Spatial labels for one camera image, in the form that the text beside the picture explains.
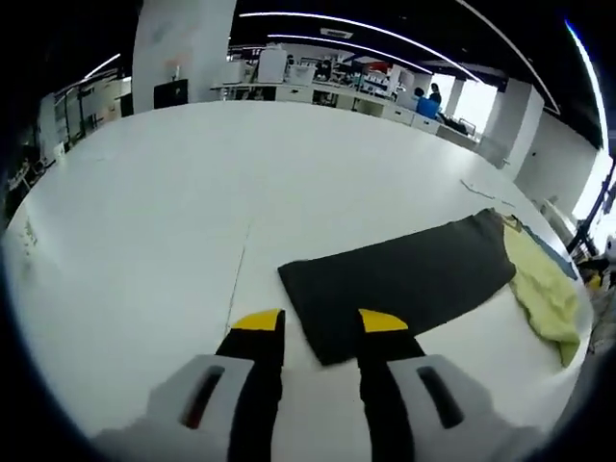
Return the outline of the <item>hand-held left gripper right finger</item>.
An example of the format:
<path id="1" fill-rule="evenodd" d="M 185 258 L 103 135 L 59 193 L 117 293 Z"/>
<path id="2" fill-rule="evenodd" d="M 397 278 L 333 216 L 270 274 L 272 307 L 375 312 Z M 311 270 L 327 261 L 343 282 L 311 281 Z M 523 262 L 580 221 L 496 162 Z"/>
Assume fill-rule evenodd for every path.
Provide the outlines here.
<path id="1" fill-rule="evenodd" d="M 357 362 L 374 461 L 486 461 L 489 396 L 404 321 L 359 312 Z"/>

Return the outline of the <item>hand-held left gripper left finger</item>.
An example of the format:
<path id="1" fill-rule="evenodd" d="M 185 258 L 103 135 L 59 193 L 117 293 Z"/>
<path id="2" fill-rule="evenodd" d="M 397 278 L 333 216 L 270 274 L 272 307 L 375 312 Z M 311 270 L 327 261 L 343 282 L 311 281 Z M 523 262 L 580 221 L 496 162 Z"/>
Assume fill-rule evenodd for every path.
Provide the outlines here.
<path id="1" fill-rule="evenodd" d="M 270 309 L 232 325 L 217 351 L 200 354 L 152 390 L 147 419 L 170 461 L 268 461 L 282 398 L 285 313 Z"/>

